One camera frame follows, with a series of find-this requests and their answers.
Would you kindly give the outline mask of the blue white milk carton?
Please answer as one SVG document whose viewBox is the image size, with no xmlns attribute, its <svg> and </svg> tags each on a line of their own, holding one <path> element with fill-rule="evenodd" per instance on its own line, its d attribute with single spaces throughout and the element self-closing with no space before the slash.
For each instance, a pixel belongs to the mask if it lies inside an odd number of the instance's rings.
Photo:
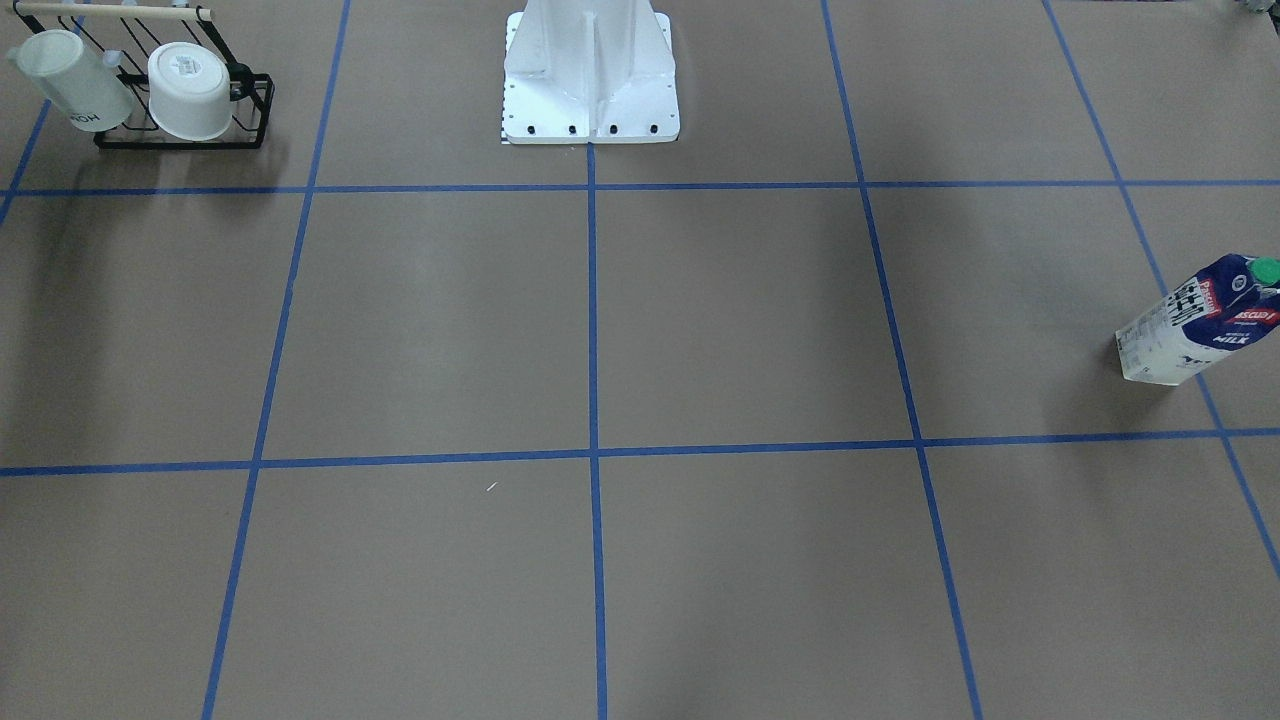
<svg viewBox="0 0 1280 720">
<path fill-rule="evenodd" d="M 1279 260 L 1230 252 L 1115 333 L 1121 374 L 1179 386 L 1277 324 Z"/>
</svg>

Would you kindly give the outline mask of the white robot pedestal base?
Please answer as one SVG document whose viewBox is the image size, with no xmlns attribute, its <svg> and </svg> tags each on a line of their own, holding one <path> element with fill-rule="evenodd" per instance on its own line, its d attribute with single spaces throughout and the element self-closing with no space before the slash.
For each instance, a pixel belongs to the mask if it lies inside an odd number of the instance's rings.
<svg viewBox="0 0 1280 720">
<path fill-rule="evenodd" d="M 652 3 L 529 1 L 507 17 L 504 41 L 504 142 L 680 137 L 672 24 Z"/>
</svg>

